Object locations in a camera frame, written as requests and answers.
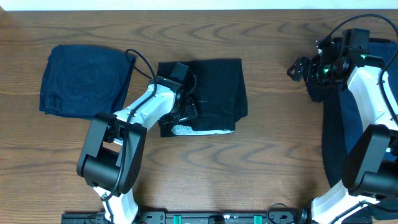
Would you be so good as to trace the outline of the black shorts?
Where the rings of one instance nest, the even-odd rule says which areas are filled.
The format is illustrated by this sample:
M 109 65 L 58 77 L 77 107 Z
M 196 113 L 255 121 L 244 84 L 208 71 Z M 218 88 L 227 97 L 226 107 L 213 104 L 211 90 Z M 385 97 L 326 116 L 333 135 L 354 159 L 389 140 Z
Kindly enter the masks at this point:
M 235 132 L 235 124 L 248 115 L 242 60 L 221 58 L 182 61 L 196 76 L 190 95 L 198 116 L 184 122 L 159 121 L 160 136 L 202 136 Z

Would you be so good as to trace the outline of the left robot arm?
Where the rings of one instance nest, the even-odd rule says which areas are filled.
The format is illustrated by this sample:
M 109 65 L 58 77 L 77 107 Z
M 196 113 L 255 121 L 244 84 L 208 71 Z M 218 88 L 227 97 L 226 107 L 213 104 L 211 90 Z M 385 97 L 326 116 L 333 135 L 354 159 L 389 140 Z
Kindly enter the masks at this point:
M 190 95 L 196 85 L 196 76 L 184 80 L 155 77 L 131 105 L 92 119 L 76 172 L 99 195 L 108 223 L 136 219 L 139 208 L 132 186 L 141 168 L 147 132 L 167 114 L 195 112 Z

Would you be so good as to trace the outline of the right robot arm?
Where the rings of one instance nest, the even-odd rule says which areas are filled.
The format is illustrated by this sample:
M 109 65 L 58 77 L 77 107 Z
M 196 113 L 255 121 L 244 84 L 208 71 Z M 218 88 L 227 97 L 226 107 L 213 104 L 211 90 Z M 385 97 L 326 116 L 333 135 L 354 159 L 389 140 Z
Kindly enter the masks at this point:
M 397 124 L 392 97 L 384 77 L 384 60 L 365 53 L 353 53 L 324 60 L 298 58 L 287 70 L 298 82 L 319 85 L 344 83 L 354 96 L 363 133 L 347 155 L 341 179 L 327 193 L 312 200 L 309 223 L 342 223 L 364 208 L 397 215 L 386 203 L 397 199 L 397 162 L 384 159 L 397 155 Z

